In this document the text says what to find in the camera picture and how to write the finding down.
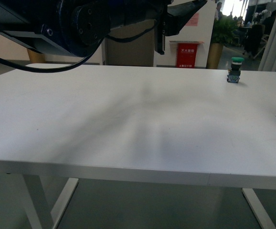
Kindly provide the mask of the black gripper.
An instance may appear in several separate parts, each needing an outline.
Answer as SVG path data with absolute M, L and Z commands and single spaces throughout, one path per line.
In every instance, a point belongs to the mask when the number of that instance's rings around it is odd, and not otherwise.
M 165 6 L 154 29 L 155 51 L 163 55 L 165 51 L 165 37 L 178 35 L 194 14 L 206 3 L 206 0 L 193 0 L 174 6 Z

